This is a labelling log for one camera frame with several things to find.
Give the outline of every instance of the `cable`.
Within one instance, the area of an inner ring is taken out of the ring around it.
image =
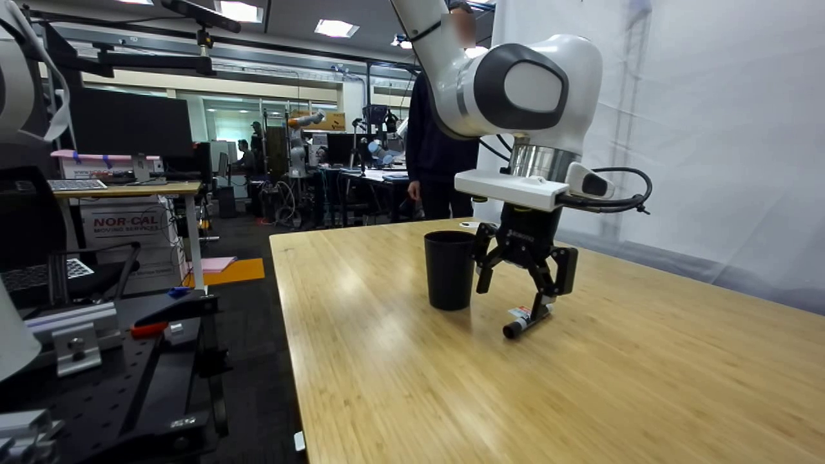
[[[298,218],[298,211],[300,211],[300,203],[298,203],[298,197],[290,186],[290,180],[277,180],[274,186],[274,202],[281,202],[281,207],[274,209],[274,221],[281,224],[281,226],[291,226],[291,221]]]
[[[503,135],[495,135],[495,137],[513,155],[513,148],[507,141],[507,137]]]
[[[644,180],[644,193],[638,193],[638,197],[630,197],[630,198],[620,198],[620,202],[561,197],[557,203],[567,207],[567,209],[593,211],[593,213],[620,213],[620,211],[630,211],[630,209],[638,209],[638,211],[647,213],[644,203],[647,203],[647,198],[652,193],[652,180],[647,179],[647,173],[643,173],[638,167],[597,167],[593,173],[633,173],[633,175],[641,175]]]
[[[495,150],[495,148],[490,148],[486,140],[482,140],[482,144],[486,144],[486,150],[490,150],[495,158],[501,158],[501,160],[512,162],[512,158],[509,158],[509,155],[499,153],[499,150]]]
[[[448,24],[454,16],[451,12],[447,12],[442,21],[436,21],[433,25],[429,25],[427,32],[421,32],[421,34],[415,34],[415,37],[411,37],[409,34],[409,42],[421,42],[421,39],[427,39],[427,37],[430,37],[433,32],[439,32],[443,24]]]

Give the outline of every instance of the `person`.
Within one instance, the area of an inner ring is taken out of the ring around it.
[[[236,173],[255,175],[255,153],[250,153],[250,141],[237,140],[237,162],[233,164]]]
[[[255,155],[255,162],[262,164],[262,171],[264,171],[264,127],[262,127],[262,122],[253,122],[253,137],[250,137],[250,141],[253,141],[253,155]]]
[[[467,2],[448,5],[461,46],[476,39],[476,12]],[[439,127],[430,82],[421,74],[414,84],[409,122],[409,197],[429,218],[473,217],[470,197],[454,188],[454,175],[478,164],[479,140],[451,140]]]

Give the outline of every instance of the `chair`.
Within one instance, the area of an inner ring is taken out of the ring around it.
[[[128,247],[124,264],[95,266],[93,252]],[[18,306],[67,306],[107,302],[124,295],[137,271],[140,243],[67,251],[60,202],[39,167],[0,171],[0,271],[48,266],[48,284],[12,291]],[[93,273],[67,278],[67,258],[80,255]]]

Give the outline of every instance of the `box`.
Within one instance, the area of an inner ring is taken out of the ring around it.
[[[80,203],[82,238],[93,246],[140,243],[171,247],[179,240],[167,202]]]
[[[227,173],[229,164],[237,162],[237,144],[236,141],[210,141],[210,164],[211,173]]]
[[[63,179],[134,173],[133,155],[79,155],[73,150],[57,150],[53,158],[60,160]],[[146,171],[162,173],[162,160],[157,155],[148,155]]]
[[[218,188],[233,188],[236,198],[247,198],[247,175],[214,175]]]
[[[130,276],[124,295],[167,291],[183,285],[180,267],[140,267]]]
[[[309,130],[347,131],[347,113],[326,113],[326,119]]]
[[[137,264],[140,267],[167,267],[179,266],[180,240],[171,247],[140,247]],[[112,247],[99,252],[99,264],[124,264],[130,258],[130,247]]]

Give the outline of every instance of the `workbench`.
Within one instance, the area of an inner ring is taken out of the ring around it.
[[[467,224],[272,238],[309,462],[825,459],[825,318],[580,251],[572,295],[512,342],[530,273],[439,313],[430,230]]]

